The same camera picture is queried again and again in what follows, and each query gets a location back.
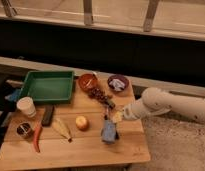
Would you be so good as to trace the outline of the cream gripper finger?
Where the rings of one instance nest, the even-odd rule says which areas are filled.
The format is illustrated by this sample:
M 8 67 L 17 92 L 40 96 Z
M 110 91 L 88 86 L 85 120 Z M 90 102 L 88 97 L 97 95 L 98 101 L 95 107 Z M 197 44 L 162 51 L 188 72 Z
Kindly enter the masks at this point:
M 113 123 L 118 123 L 123 120 L 123 113 L 121 111 L 117 111 L 113 116 L 112 116 L 112 122 Z

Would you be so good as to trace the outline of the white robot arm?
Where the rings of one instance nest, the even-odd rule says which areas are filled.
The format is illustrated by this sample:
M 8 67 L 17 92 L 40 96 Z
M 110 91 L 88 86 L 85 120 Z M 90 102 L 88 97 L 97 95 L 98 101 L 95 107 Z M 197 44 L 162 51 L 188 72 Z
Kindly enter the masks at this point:
M 205 124 L 205 98 L 175 95 L 155 87 L 145 89 L 138 100 L 117 111 L 112 121 L 138 120 L 170 111 Z

